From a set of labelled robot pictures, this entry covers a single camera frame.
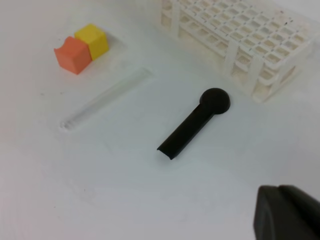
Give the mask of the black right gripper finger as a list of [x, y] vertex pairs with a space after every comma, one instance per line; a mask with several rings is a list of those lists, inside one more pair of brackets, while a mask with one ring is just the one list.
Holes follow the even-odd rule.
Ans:
[[320, 201], [293, 185], [262, 185], [253, 229], [257, 240], [318, 240]]

